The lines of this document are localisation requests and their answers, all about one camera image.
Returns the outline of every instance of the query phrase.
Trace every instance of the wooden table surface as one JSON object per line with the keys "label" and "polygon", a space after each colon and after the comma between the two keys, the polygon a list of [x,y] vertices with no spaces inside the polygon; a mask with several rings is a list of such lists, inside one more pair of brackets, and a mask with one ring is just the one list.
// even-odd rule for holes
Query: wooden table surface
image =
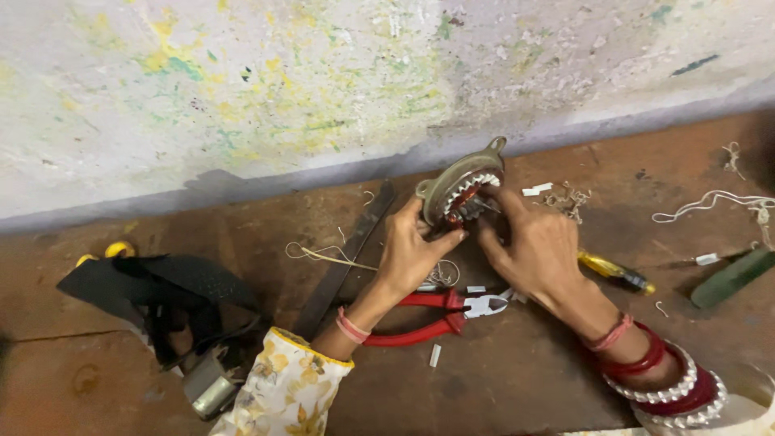
{"label": "wooden table surface", "polygon": [[[655,296],[643,297],[590,275],[606,295],[710,369],[752,362],[775,373],[775,272],[723,304],[699,310],[687,294],[728,263],[671,266],[701,254],[743,251],[760,240],[751,212],[722,200],[675,223],[651,220],[712,189],[775,195],[775,131],[768,125],[773,118],[756,112],[509,158],[506,184],[521,189],[568,181],[591,190],[580,208],[581,245],[640,270],[658,286]],[[739,167],[746,181],[723,170],[728,154],[722,146],[731,141],[742,149]],[[472,144],[471,150],[484,145]],[[391,210],[417,182],[436,174],[396,178]],[[82,254],[101,254],[114,240],[126,239],[142,255],[196,254],[222,263],[255,289],[277,325],[290,327],[328,264],[290,259],[286,245],[341,244],[337,227],[344,234],[352,230],[370,198],[363,191],[374,192],[380,183],[0,238],[0,333],[16,342],[0,372],[0,433],[56,428],[59,434],[206,434],[210,425],[198,421],[179,379],[158,373],[125,322],[54,285]],[[380,223],[360,263],[377,264],[383,236]],[[465,241],[447,258],[460,266],[458,286],[505,289],[475,241]],[[372,276],[354,268],[340,296],[354,298]],[[656,301],[669,317],[654,307]],[[410,330],[438,315],[400,308],[379,328]],[[433,342],[443,348],[435,369],[428,365]],[[463,336],[433,342],[356,351],[356,369],[343,381],[327,434],[495,436],[634,424],[626,403],[582,361],[574,336],[536,304],[514,302],[498,315],[470,321]]]}

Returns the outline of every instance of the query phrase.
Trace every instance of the screwdriver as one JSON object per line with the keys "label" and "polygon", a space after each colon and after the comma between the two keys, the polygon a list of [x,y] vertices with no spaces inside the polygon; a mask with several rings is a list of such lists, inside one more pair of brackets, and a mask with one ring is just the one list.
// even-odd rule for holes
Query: screwdriver
{"label": "screwdriver", "polygon": [[577,256],[578,260],[589,267],[589,269],[607,279],[611,279],[616,284],[633,289],[636,292],[642,293],[644,296],[650,296],[656,291],[656,287],[653,283],[649,282],[646,280],[646,277],[634,272],[632,269],[617,265],[595,254],[587,253],[584,250],[579,250]]}

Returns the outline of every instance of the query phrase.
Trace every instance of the white painted wall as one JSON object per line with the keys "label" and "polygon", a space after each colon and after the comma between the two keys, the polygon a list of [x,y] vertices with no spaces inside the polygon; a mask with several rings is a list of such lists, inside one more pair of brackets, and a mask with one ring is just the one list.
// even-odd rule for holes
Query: white painted wall
{"label": "white painted wall", "polygon": [[1,231],[775,102],[775,0],[7,1],[0,36]]}

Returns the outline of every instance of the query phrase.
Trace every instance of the wrist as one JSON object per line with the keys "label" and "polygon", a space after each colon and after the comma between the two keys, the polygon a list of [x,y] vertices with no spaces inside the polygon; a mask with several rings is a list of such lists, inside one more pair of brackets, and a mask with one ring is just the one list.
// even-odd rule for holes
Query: wrist
{"label": "wrist", "polygon": [[370,331],[398,301],[385,284],[375,281],[347,308],[346,316],[358,328]]}
{"label": "wrist", "polygon": [[573,298],[558,303],[555,315],[586,341],[604,337],[621,318],[616,305],[589,279],[583,279],[567,295]]}

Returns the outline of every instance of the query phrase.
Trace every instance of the red pliers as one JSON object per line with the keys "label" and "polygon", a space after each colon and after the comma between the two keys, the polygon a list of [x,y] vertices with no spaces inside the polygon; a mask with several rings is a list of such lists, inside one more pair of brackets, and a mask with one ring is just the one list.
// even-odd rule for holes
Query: red pliers
{"label": "red pliers", "polygon": [[501,312],[508,305],[508,299],[496,295],[464,298],[455,292],[455,289],[450,289],[442,294],[413,293],[401,300],[398,305],[442,307],[449,310],[462,310],[465,307],[470,307],[470,309],[465,312],[450,312],[444,319],[409,333],[393,335],[372,334],[365,340],[363,345],[400,347],[402,345],[412,345],[427,341],[431,337],[439,336],[440,334],[460,334],[466,320]]}

